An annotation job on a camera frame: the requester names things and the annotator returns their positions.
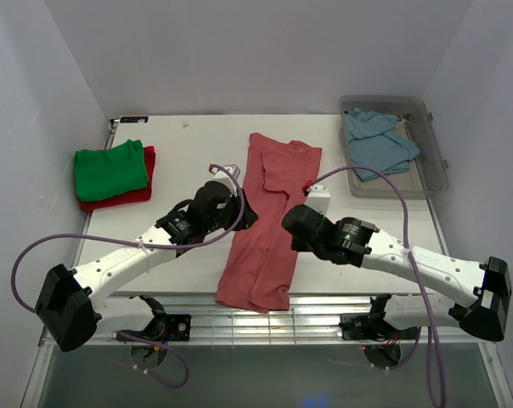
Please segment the salmon pink t shirt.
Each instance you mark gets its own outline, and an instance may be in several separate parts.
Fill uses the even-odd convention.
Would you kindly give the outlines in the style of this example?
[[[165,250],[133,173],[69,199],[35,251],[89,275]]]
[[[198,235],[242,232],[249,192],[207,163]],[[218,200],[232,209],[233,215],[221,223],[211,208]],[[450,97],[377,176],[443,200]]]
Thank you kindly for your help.
[[[250,135],[243,188],[258,220],[234,234],[218,282],[216,302],[259,313],[290,308],[297,253],[281,226],[286,213],[305,202],[302,186],[319,175],[322,150],[301,141],[281,143]]]

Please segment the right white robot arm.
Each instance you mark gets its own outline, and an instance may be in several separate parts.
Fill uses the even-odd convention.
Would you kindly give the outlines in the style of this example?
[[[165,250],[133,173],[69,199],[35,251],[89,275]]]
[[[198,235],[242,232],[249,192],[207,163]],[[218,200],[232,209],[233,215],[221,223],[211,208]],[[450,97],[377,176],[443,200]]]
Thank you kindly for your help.
[[[427,294],[390,293],[371,299],[370,311],[341,323],[351,338],[378,339],[414,327],[458,327],[467,334],[501,342],[512,288],[507,263],[450,258],[419,246],[406,249],[383,229],[357,218],[332,222],[306,205],[293,207],[282,221],[296,252],[311,252],[336,265],[352,265],[422,282]]]

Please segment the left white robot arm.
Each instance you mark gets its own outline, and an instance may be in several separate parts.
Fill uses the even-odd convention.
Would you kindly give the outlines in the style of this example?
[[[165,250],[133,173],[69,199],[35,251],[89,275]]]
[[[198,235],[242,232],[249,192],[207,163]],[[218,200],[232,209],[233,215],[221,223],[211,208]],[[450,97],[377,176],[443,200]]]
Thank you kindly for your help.
[[[136,241],[90,263],[49,270],[35,307],[64,352],[97,332],[128,334],[159,342],[166,312],[150,296],[114,297],[114,292],[153,268],[171,262],[217,230],[247,230],[258,220],[244,192],[209,181],[192,199],[179,202]]]

